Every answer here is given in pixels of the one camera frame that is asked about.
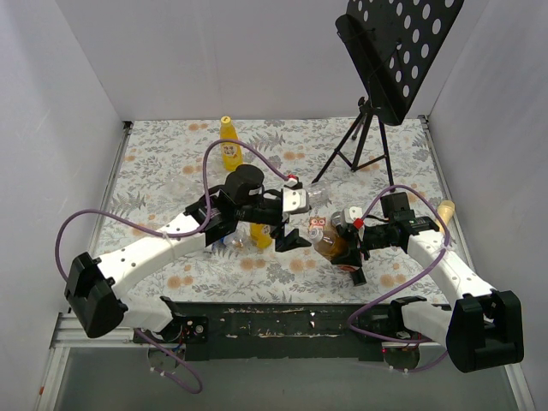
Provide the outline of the brown tea bottle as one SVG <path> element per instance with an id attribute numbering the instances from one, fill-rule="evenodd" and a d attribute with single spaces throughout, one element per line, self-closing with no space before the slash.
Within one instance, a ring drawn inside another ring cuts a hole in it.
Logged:
<path id="1" fill-rule="evenodd" d="M 324 232 L 324 238 L 321 242 L 313 244 L 313 248 L 319 253 L 322 257 L 327 259 L 330 262 L 331 249 L 338 242 L 347 242 L 344 240 L 336 231 L 330 229 L 322 229 Z M 358 269 L 341 269 L 343 271 L 357 271 Z"/>

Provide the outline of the white tea bottle cap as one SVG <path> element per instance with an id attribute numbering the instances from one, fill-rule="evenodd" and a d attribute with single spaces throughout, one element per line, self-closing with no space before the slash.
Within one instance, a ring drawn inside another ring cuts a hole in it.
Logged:
<path id="1" fill-rule="evenodd" d="M 309 230 L 309 237 L 312 244 L 317 244 L 323 240 L 324 232 L 322 229 L 313 228 Z"/>

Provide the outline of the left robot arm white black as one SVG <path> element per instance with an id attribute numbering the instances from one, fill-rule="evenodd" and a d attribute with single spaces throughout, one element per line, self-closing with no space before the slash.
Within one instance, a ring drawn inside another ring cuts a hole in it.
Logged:
<path id="1" fill-rule="evenodd" d="M 89 253 L 75 257 L 64 294 L 86 336 L 103 337 L 129 327 L 174 342 L 184 324 L 175 302 L 163 296 L 135 297 L 131 289 L 166 265 L 234 233 L 240 222 L 269 227 L 279 253 L 310 247 L 298 229 L 285 231 L 292 215 L 310 211 L 306 189 L 290 176 L 281 189 L 267 190 L 264 179 L 259 168 L 240 165 L 157 234 L 97 258 Z"/>

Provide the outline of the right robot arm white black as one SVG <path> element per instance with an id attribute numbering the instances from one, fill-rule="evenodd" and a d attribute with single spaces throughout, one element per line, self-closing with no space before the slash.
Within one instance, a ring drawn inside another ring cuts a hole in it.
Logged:
<path id="1" fill-rule="evenodd" d="M 354 282 L 363 279 L 361 262 L 372 250 L 399 247 L 418 263 L 442 291 L 448 309 L 420 296 L 396 297 L 388 307 L 388 341 L 421 338 L 445 347 L 461 372 L 519 363 L 524 357 L 521 302 L 511 291 L 499 291 L 479 277 L 450 249 L 447 228 L 430 217 L 418 217 L 404 193 L 379 199 L 384 223 L 367 226 L 359 207 L 331 217 L 335 231 L 349 248 L 337 265 L 355 268 Z"/>

